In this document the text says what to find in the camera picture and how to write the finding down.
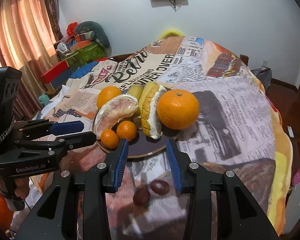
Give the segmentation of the left hand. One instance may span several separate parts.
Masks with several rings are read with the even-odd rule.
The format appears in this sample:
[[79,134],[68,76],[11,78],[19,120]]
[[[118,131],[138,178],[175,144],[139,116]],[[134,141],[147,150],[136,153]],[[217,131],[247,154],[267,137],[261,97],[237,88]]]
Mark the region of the left hand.
[[25,199],[30,192],[29,177],[15,179],[15,195],[21,199]]

